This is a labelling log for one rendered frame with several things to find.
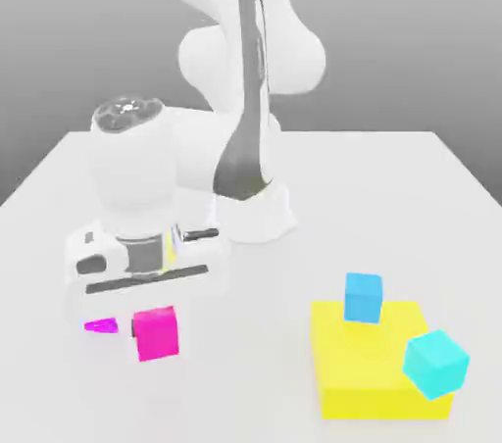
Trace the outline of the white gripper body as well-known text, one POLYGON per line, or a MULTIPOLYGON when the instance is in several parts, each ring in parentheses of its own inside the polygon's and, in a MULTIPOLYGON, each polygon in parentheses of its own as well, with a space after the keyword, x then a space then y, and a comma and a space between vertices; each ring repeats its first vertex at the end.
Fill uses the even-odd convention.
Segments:
POLYGON ((82 327, 90 321, 130 320, 134 313, 154 308, 188 307, 223 293, 229 278, 228 253, 210 253, 146 277, 88 274, 67 284, 66 317, 73 326, 82 327))

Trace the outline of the small magenta cube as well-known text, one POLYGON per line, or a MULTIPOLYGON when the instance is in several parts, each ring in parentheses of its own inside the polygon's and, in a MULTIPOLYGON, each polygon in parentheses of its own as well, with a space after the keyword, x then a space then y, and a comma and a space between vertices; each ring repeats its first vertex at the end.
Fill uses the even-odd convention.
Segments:
POLYGON ((179 353, 176 311, 173 306, 137 312, 132 334, 140 362, 176 356, 179 353))

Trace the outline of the small blue cube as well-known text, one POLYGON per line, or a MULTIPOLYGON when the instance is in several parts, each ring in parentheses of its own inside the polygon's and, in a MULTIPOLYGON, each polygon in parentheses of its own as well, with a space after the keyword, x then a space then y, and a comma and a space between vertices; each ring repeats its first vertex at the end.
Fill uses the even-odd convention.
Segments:
POLYGON ((344 319, 378 324, 383 302, 382 278, 377 274, 349 272, 345 279, 344 319))

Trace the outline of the small cyan cube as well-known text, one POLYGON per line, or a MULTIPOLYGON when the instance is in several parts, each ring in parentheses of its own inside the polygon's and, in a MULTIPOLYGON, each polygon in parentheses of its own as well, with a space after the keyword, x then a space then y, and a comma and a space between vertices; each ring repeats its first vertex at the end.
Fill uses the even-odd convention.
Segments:
POLYGON ((433 401, 464 385, 470 362, 471 356, 438 329, 408 341, 402 370, 433 401))

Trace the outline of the large yellow box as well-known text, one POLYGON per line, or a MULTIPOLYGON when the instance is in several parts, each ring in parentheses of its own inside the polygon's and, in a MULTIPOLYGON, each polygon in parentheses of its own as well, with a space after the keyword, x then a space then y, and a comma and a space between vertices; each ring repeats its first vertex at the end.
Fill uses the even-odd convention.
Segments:
POLYGON ((314 301, 310 338, 322 418, 448 419, 454 396, 430 401, 402 371, 408 341, 427 331, 413 301, 385 302, 378 324, 345 320, 341 301, 314 301))

